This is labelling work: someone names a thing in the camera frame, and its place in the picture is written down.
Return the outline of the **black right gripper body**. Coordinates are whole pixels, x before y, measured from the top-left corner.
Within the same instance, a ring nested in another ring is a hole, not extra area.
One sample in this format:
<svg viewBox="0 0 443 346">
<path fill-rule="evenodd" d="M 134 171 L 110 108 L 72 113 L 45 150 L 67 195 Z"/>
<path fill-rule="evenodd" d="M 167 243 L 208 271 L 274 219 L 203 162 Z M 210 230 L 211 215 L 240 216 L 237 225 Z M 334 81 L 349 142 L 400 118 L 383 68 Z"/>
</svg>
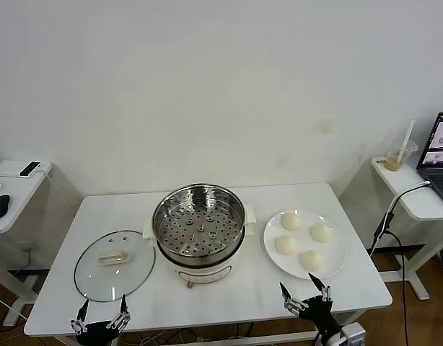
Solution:
<svg viewBox="0 0 443 346">
<path fill-rule="evenodd" d="M 302 301 L 306 305 L 299 312 L 299 317 L 312 321 L 323 339 L 330 339 L 341 332 L 341 326 L 331 314 L 332 303 L 324 301 L 322 296 L 314 296 Z"/>
</svg>

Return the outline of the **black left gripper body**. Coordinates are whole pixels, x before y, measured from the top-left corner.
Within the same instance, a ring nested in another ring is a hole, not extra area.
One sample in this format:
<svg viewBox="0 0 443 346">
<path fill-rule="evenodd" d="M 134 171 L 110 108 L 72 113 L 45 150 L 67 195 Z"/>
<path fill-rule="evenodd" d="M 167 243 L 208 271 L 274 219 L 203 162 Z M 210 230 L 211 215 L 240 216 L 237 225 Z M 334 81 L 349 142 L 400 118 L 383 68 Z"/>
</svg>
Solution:
<svg viewBox="0 0 443 346">
<path fill-rule="evenodd" d="M 104 346 L 109 345 L 111 341 L 119 335 L 118 328 L 107 328 L 108 321 L 99 321 L 86 324 L 86 332 L 83 330 L 76 335 L 76 340 L 80 345 L 86 346 Z"/>
</svg>

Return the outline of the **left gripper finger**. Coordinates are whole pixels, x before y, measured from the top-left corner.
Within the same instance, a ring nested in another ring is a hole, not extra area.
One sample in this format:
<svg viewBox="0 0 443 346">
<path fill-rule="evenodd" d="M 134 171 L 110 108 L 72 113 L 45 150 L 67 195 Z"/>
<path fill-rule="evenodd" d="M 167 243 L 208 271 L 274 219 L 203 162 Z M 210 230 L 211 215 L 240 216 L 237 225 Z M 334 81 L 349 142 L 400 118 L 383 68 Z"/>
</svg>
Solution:
<svg viewBox="0 0 443 346">
<path fill-rule="evenodd" d="M 78 310 L 76 318 L 72 319 L 70 322 L 71 328 L 74 330 L 76 334 L 82 334 L 87 332 L 87 327 L 85 326 L 84 322 L 87 316 L 88 305 L 89 305 L 89 300 L 87 299 L 82 305 L 82 307 Z"/>
<path fill-rule="evenodd" d="M 107 329 L 117 329 L 117 330 L 123 330 L 128 322 L 131 319 L 131 315 L 128 311 L 128 306 L 126 303 L 126 295 L 123 294 L 122 295 L 122 299 L 121 299 L 121 303 L 120 303 L 120 312 L 119 314 L 116 315 L 116 317 L 114 317 L 112 319 L 112 321 L 110 321 L 106 328 Z"/>
</svg>

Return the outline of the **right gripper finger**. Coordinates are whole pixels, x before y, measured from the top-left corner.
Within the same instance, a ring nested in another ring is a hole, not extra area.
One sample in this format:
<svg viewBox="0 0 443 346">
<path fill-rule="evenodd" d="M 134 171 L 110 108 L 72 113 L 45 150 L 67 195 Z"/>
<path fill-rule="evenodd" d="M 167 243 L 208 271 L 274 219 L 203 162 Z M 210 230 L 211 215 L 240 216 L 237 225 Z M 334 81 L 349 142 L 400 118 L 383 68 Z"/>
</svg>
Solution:
<svg viewBox="0 0 443 346">
<path fill-rule="evenodd" d="M 284 299 L 284 308 L 293 315 L 300 317 L 308 308 L 308 305 L 300 300 L 293 298 L 282 282 L 280 282 L 279 285 Z"/>
<path fill-rule="evenodd" d="M 330 294 L 330 286 L 325 285 L 319 278 L 315 277 L 311 272 L 308 273 L 309 278 L 315 285 L 315 287 L 320 291 L 322 299 L 324 301 L 332 301 Z"/>
</svg>

